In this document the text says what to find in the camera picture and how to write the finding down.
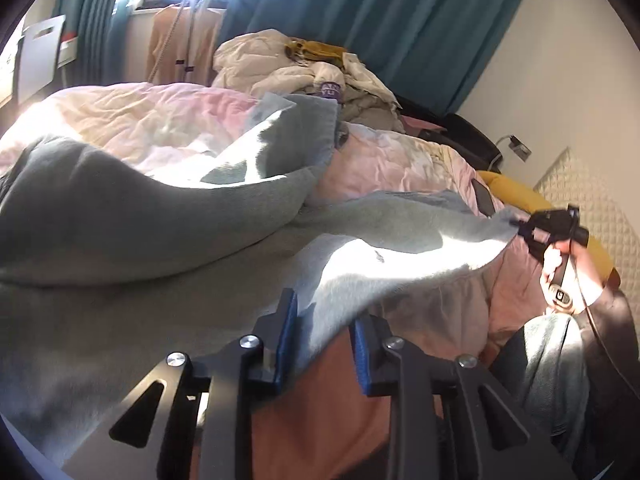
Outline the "person right hand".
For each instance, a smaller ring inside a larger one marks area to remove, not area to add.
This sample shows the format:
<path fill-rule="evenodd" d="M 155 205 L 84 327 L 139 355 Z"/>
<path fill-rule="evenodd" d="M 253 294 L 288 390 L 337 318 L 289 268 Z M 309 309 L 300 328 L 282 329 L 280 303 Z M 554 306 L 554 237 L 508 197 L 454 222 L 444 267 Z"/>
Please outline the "person right hand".
<path fill-rule="evenodd" d="M 559 301 L 555 299 L 556 290 L 552 285 L 555 272 L 562 266 L 565 256 L 567 267 L 560 289 L 572 300 L 569 307 L 560 306 Z M 573 314 L 578 314 L 595 304 L 604 292 L 603 282 L 590 253 L 584 246 L 572 240 L 559 240 L 547 247 L 544 252 L 540 287 L 550 309 Z"/>

